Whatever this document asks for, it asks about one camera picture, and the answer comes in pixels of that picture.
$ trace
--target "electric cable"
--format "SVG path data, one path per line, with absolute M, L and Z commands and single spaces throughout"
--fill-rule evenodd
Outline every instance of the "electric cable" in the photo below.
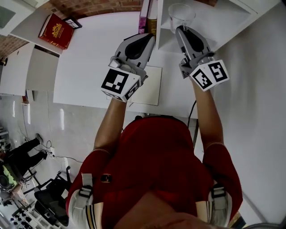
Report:
M 72 158 L 72 157 L 66 157 L 66 158 L 73 159 L 73 160 L 75 160 L 75 161 L 76 161 L 76 162 L 78 162 L 78 163 L 83 163 L 83 162 L 78 161 L 78 160 L 76 160 L 75 158 Z
M 50 140 L 48 140 L 46 142 L 46 145 L 42 144 L 43 147 L 47 148 L 47 149 L 50 149 L 52 147 L 52 142 Z
M 197 100 L 193 103 L 193 106 L 192 106 L 191 112 L 190 112 L 190 114 L 189 114 L 188 125 L 187 125 L 187 126 L 188 126 L 188 128 L 189 128 L 189 120 L 190 120 L 190 118 L 191 118 L 191 115 L 192 115 L 192 112 L 193 112 L 193 108 L 195 107 L 196 103 L 197 103 Z
M 49 129 L 50 129 L 50 117 L 49 117 L 49 100 L 48 100 L 48 92 L 46 92 L 46 105 L 48 110 L 48 121 L 49 121 Z M 51 147 L 53 147 L 53 137 L 52 137 L 52 131 L 50 130 L 50 139 L 51 139 Z
M 22 105 L 22 110 L 23 110 L 23 118 L 24 118 L 24 126 L 26 130 L 26 135 L 28 136 L 27 128 L 26 128 L 26 123 L 25 123 L 25 115 L 24 115 L 24 105 Z

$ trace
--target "office chair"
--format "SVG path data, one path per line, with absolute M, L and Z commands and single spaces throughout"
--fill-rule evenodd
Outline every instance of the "office chair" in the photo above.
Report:
M 57 222 L 59 222 L 63 226 L 68 226 L 69 223 L 69 218 L 66 211 L 67 195 L 64 196 L 70 190 L 72 184 L 69 169 L 70 167 L 68 166 L 66 168 L 67 181 L 60 176 L 61 172 L 58 172 L 55 179 L 50 179 L 42 185 L 32 189 L 35 191 L 34 195 L 37 199 L 34 209 L 51 225 L 55 225 Z M 47 185 L 45 190 L 39 190 L 45 185 Z

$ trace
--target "floor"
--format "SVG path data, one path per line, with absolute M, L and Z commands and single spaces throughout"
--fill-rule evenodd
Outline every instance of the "floor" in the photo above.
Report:
M 15 117 L 13 117 L 13 102 L 15 101 Z M 37 92 L 34 94 L 34 102 L 30 104 L 30 121 L 28 106 L 21 104 L 20 96 L 2 96 L 0 100 L 0 126 L 9 131 L 13 147 L 24 143 L 24 136 L 33 139 L 39 133 L 44 139 L 44 145 L 51 141 L 55 149 L 55 155 L 61 157 L 72 157 L 83 161 L 93 149 L 94 138 L 100 123 L 105 115 L 106 109 L 65 105 L 53 103 L 53 92 Z M 123 128 L 132 122 L 136 112 L 126 112 Z M 184 123 L 187 118 L 178 118 Z M 191 119 L 189 130 L 194 136 L 196 119 Z M 33 149 L 30 155 L 38 151 Z M 37 171 L 36 178 L 44 183 L 54 178 L 58 171 L 71 167 L 71 178 L 77 175 L 81 163 L 73 159 L 48 158 L 41 162 L 32 171 Z M 27 195 L 28 200 L 34 199 L 34 192 Z

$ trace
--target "white table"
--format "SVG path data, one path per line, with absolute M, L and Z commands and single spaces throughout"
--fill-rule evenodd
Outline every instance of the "white table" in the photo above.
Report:
M 79 20 L 67 50 L 60 55 L 54 102 L 107 108 L 101 92 L 110 57 L 123 39 L 138 33 L 139 12 L 111 13 Z M 182 54 L 154 50 L 148 66 L 162 67 L 159 105 L 134 103 L 128 111 L 188 117 L 195 101 L 189 79 L 179 69 Z M 196 108 L 192 118 L 197 118 Z

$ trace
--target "clear cup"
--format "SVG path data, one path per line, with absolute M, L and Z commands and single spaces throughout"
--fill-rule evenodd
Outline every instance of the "clear cup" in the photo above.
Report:
M 176 32 L 180 25 L 189 26 L 196 17 L 195 11 L 185 4 L 173 4 L 169 7 L 171 31 Z

